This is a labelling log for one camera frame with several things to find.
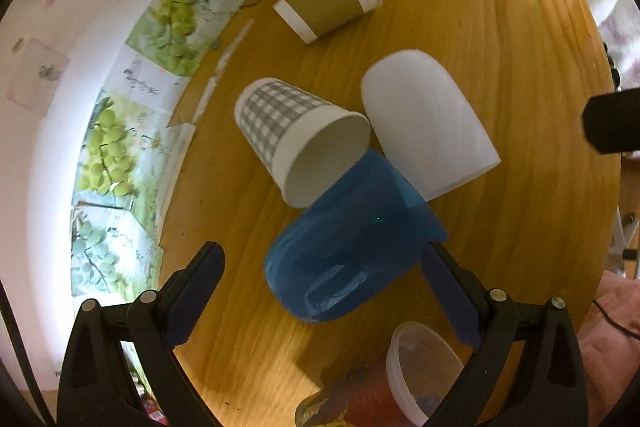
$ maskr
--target blue translucent plastic cup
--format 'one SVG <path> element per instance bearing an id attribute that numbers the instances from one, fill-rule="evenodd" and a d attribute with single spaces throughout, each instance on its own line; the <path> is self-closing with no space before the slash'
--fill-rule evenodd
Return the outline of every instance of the blue translucent plastic cup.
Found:
<path id="1" fill-rule="evenodd" d="M 420 194 L 369 150 L 276 238 L 264 273 L 287 311 L 325 322 L 418 264 L 428 242 L 446 239 Z"/>

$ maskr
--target wood grain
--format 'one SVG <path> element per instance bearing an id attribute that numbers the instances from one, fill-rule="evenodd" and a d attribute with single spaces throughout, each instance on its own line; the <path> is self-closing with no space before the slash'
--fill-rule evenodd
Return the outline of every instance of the wood grain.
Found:
<path id="1" fill-rule="evenodd" d="M 597 155 L 582 137 L 584 104 L 611 88 L 585 1 L 383 0 L 381 9 L 311 46 L 282 22 L 275 1 L 241 10 L 223 34 L 229 42 L 255 19 L 198 124 L 162 236 L 162 280 L 203 242 L 225 248 L 226 274 L 178 350 L 225 427 L 292 426 L 300 400 L 384 351 L 405 320 L 430 325 L 463 359 L 469 354 L 417 269 L 337 321 L 306 325 L 281 308 L 262 261 L 298 213 L 284 204 L 232 117 L 242 88 L 262 76 L 362 111 L 360 80 L 373 62 L 404 48 L 435 57 L 502 158 L 433 201 L 451 236 L 447 248 L 485 286 L 514 299 L 562 296 L 578 327 L 602 272 L 620 176 L 618 157 Z M 214 66 L 205 61 L 199 77 Z M 487 414 L 508 380 L 506 371 Z"/>

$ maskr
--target pink fabric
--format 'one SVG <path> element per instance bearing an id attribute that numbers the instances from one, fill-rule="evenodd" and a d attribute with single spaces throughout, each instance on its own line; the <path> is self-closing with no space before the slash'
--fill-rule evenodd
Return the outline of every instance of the pink fabric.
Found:
<path id="1" fill-rule="evenodd" d="M 640 334 L 640 281 L 604 272 L 598 303 L 618 324 Z M 578 332 L 589 397 L 589 425 L 598 425 L 640 366 L 640 341 L 611 326 L 593 304 Z"/>

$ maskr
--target white wall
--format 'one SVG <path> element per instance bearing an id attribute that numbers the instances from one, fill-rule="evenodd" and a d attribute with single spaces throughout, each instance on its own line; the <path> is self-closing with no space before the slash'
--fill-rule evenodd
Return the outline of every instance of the white wall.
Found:
<path id="1" fill-rule="evenodd" d="M 58 385 L 73 322 L 69 219 L 81 141 L 100 86 L 150 1 L 14 0 L 0 22 L 0 279 L 42 389 Z M 32 37 L 70 58 L 43 120 L 6 99 L 20 66 L 11 48 Z M 24 386 L 12 353 L 2 328 L 0 357 Z"/>

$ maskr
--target black wire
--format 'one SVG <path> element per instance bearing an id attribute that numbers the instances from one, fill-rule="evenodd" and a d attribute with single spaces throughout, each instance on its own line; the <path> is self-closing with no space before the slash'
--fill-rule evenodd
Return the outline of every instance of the black wire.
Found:
<path id="1" fill-rule="evenodd" d="M 627 330 L 622 324 L 618 324 L 615 320 L 613 320 L 611 317 L 609 317 L 609 314 L 607 314 L 607 312 L 604 311 L 604 308 L 602 306 L 600 306 L 600 303 L 598 301 L 594 300 L 593 303 L 596 305 L 596 308 L 600 310 L 600 313 L 602 313 L 602 316 L 604 317 L 604 319 L 611 326 L 616 328 L 618 331 L 621 331 L 626 336 L 631 337 L 632 339 L 635 339 L 637 341 L 640 341 L 640 335 L 638 335 L 634 331 Z"/>
<path id="2" fill-rule="evenodd" d="M 9 333 L 11 345 L 14 346 L 15 358 L 18 359 L 18 365 L 20 365 L 20 370 L 22 371 L 24 380 L 27 383 L 31 397 L 35 402 L 38 411 L 40 411 L 40 416 L 42 416 L 44 423 L 46 423 L 48 427 L 56 427 L 56 423 L 53 421 L 53 416 L 51 416 L 51 412 L 42 397 L 42 393 L 38 387 L 38 382 L 33 374 L 27 350 L 24 349 L 22 336 L 18 329 L 18 323 L 15 320 L 14 311 L 11 309 L 9 297 L 7 297 L 6 292 L 4 291 L 4 286 L 2 286 L 2 281 L 0 281 L 0 313 L 2 314 L 2 320 L 4 320 L 6 330 Z"/>

